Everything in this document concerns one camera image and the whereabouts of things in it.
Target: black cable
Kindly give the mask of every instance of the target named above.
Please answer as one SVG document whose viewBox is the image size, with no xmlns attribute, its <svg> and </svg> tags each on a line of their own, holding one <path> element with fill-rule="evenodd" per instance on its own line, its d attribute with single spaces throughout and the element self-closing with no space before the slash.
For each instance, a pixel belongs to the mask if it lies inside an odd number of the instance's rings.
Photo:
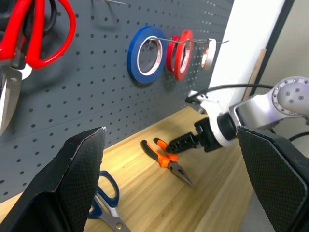
<svg viewBox="0 0 309 232">
<path fill-rule="evenodd" d="M 294 141 L 295 139 L 298 139 L 298 138 L 300 138 L 300 137 L 307 136 L 307 135 L 309 135 L 309 131 L 296 134 L 296 135 L 292 136 L 291 138 L 289 138 L 289 140 L 290 140 L 290 142 L 292 142 L 292 141 Z"/>
<path fill-rule="evenodd" d="M 259 88 L 269 88 L 269 89 L 273 89 L 273 86 L 269 86 L 269 85 L 262 85 L 262 84 L 234 84 L 234 85 L 222 85 L 222 86 L 215 86 L 215 87 L 211 87 L 208 89 L 204 89 L 202 91 L 199 91 L 196 94 L 193 94 L 190 97 L 187 97 L 185 99 L 186 103 L 194 103 L 197 100 L 195 99 L 196 96 L 200 95 L 200 94 L 206 94 L 212 91 L 216 91 L 216 90 L 220 90 L 220 89 L 225 89 L 225 88 L 239 88 L 239 87 L 259 87 Z"/>
</svg>

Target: wooden tabletop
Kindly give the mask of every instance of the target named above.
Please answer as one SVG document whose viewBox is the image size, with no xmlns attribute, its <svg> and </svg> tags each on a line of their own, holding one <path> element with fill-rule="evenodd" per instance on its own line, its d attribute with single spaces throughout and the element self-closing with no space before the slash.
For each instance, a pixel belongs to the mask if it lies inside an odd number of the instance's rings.
<svg viewBox="0 0 309 232">
<path fill-rule="evenodd" d="M 179 164 L 193 182 L 184 183 L 147 156 L 140 147 L 154 145 L 190 131 L 205 116 L 185 108 L 106 149 L 101 170 L 107 170 L 120 188 L 118 210 L 133 232 L 237 232 L 246 212 L 252 187 L 240 148 L 205 153 L 191 149 L 179 155 Z M 100 178 L 110 196 L 112 186 Z M 0 204 L 0 222 L 20 194 Z M 102 220 L 87 220 L 85 232 L 112 231 Z"/>
</svg>

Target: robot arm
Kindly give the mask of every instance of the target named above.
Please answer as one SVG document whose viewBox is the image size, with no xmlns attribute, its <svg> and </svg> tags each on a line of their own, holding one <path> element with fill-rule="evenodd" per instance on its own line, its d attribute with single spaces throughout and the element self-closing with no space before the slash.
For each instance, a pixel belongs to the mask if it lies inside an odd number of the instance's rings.
<svg viewBox="0 0 309 232">
<path fill-rule="evenodd" d="M 304 117 L 309 125 L 309 79 L 289 77 L 264 94 L 241 101 L 223 112 L 220 106 L 204 94 L 195 97 L 201 113 L 208 117 L 195 123 L 197 135 L 188 133 L 172 140 L 170 153 L 180 153 L 190 148 L 204 147 L 205 152 L 235 144 L 239 126 L 251 129 L 271 129 L 285 118 Z"/>
</svg>

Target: gray pegboard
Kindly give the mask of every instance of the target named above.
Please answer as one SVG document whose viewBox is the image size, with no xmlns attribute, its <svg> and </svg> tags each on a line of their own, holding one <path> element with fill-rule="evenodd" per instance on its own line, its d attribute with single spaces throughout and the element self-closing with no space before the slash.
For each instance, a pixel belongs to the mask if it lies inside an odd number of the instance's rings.
<svg viewBox="0 0 309 232">
<path fill-rule="evenodd" d="M 233 0 L 125 2 L 70 0 L 77 20 L 72 45 L 57 62 L 34 70 L 23 81 L 14 117 L 0 137 L 0 202 L 23 191 L 69 137 L 106 126 L 109 147 L 184 108 L 191 89 L 209 85 L 213 67 L 200 67 L 203 44 L 195 46 L 183 81 L 164 70 L 146 86 L 129 77 L 127 50 L 146 25 L 161 28 L 167 38 L 190 29 L 197 39 L 221 41 Z M 57 6 L 57 22 L 44 38 L 43 57 L 56 51 L 67 35 L 69 20 Z M 142 57 L 140 65 L 149 68 L 153 51 L 145 49 Z"/>
</svg>

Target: wall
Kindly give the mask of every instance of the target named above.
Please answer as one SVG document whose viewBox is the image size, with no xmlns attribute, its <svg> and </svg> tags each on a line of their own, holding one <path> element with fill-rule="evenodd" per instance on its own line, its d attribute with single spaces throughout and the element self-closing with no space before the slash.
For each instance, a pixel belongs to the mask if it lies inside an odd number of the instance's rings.
<svg viewBox="0 0 309 232">
<path fill-rule="evenodd" d="M 261 84 L 274 85 L 290 76 L 309 77 L 309 1 L 295 0 L 284 24 L 275 48 L 266 66 Z M 286 119 L 275 127 L 275 132 L 286 138 L 309 131 L 304 119 Z M 309 157 L 309 136 L 295 140 L 293 144 Z"/>
<path fill-rule="evenodd" d="M 247 83 L 257 56 L 265 48 L 284 0 L 235 0 L 211 86 Z M 209 94 L 223 109 L 241 100 L 245 89 L 226 89 Z"/>
</svg>

